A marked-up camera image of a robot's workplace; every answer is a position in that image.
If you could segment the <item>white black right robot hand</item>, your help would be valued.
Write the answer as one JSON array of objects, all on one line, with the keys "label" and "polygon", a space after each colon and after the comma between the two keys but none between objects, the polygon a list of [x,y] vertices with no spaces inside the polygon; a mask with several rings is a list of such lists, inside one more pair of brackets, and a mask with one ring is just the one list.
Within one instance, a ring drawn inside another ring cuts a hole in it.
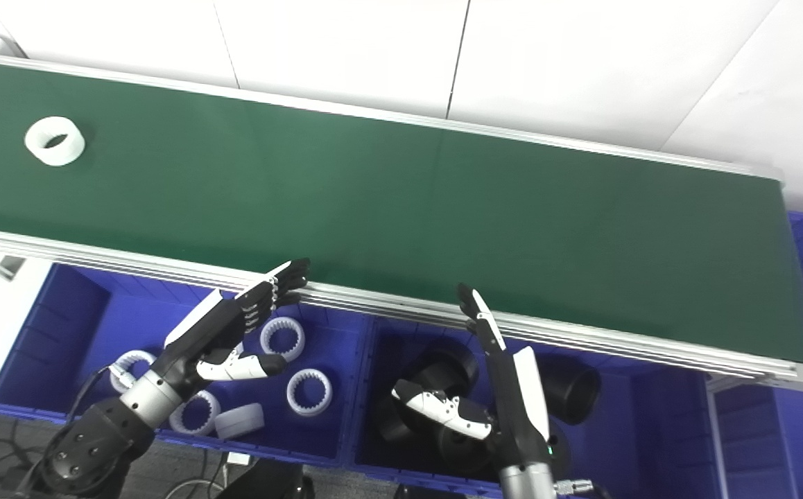
[{"label": "white black right robot hand", "polygon": [[549,414],[533,348],[513,353],[507,347],[499,323],[475,288],[461,282],[456,294],[468,331],[484,351],[496,411],[490,414],[473,401],[405,380],[395,383],[392,397],[441,426],[486,443],[501,477],[531,470],[548,473]]}]

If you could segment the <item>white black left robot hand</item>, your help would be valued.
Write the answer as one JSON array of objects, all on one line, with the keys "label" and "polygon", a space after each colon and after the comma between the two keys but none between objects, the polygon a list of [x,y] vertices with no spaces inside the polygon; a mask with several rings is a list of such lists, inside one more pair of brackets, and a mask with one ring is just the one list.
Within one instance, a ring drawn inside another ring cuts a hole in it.
[{"label": "white black left robot hand", "polygon": [[275,310],[299,302],[298,290],[309,283],[310,265],[308,258],[287,261],[233,298],[216,290],[170,332],[170,343],[151,370],[184,399],[212,381],[260,379],[284,372],[288,361],[281,354],[234,356],[233,351]]}]

